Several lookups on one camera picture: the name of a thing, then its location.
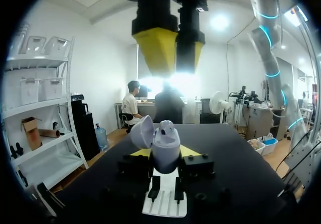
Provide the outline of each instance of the white wall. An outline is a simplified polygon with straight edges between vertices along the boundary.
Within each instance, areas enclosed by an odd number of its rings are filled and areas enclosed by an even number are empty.
[[[40,1],[26,17],[29,35],[49,40],[76,37],[71,65],[71,92],[82,93],[94,123],[107,133],[117,128],[114,103],[126,92],[125,47],[104,35],[82,16],[54,4]]]
[[[126,48],[126,81],[137,80],[137,44],[130,45]]]
[[[228,47],[229,88],[227,77],[226,44],[207,43],[202,51],[196,69],[200,80],[201,96],[211,97],[215,91],[255,91],[262,97],[261,82],[265,78],[264,68],[257,53],[249,43],[237,42]]]

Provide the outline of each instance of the yellow tape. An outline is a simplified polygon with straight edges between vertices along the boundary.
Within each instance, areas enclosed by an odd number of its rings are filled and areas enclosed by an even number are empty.
[[[180,149],[181,149],[182,157],[189,156],[189,155],[201,155],[200,153],[197,153],[196,151],[191,150],[191,149],[185,147],[184,145],[180,145]],[[138,150],[138,151],[132,153],[131,155],[133,155],[133,156],[138,156],[138,155],[149,156],[150,149]]]

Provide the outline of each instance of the chair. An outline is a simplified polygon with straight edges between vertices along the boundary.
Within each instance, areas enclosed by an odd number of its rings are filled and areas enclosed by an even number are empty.
[[[124,122],[124,125],[125,125],[125,121],[132,120],[134,116],[131,114],[120,113],[119,118]]]

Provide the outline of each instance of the cable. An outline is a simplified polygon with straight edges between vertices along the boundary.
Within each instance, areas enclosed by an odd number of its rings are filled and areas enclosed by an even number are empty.
[[[319,142],[309,151],[309,153],[307,153],[306,156],[304,156],[304,157],[299,161],[299,163],[297,163],[297,164],[282,178],[282,180],[285,180],[285,179],[288,177],[288,175],[289,175],[299,164],[301,164],[301,162],[302,162],[309,154],[311,154],[311,152],[312,152],[320,143],[321,143],[321,141],[319,141]]]
[[[281,26],[281,45],[283,42],[283,20],[282,20],[282,13],[281,13],[281,7],[280,7],[280,0],[276,0],[277,7],[278,7],[278,13],[280,15],[280,26]]]
[[[309,132],[306,132],[302,138],[297,142],[297,144],[293,147],[293,149],[283,158],[283,160],[280,162],[280,164],[277,166],[275,171],[277,172],[277,169],[280,167],[280,165],[283,163],[283,161],[292,153],[292,151],[298,146],[298,144],[308,135]]]
[[[229,74],[229,62],[227,59],[227,52],[229,49],[229,42],[232,41],[234,38],[236,38],[238,35],[240,35],[253,21],[255,20],[255,17],[234,37],[232,37],[230,40],[227,41],[226,43],[226,53],[225,53],[225,58],[226,58],[226,67],[227,67],[227,92],[230,94],[230,74]]]

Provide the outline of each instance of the black speaker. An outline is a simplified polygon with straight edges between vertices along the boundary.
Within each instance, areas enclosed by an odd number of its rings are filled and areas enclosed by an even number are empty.
[[[92,113],[88,112],[88,105],[81,100],[72,101],[72,115],[81,150],[86,160],[91,160],[99,152]]]

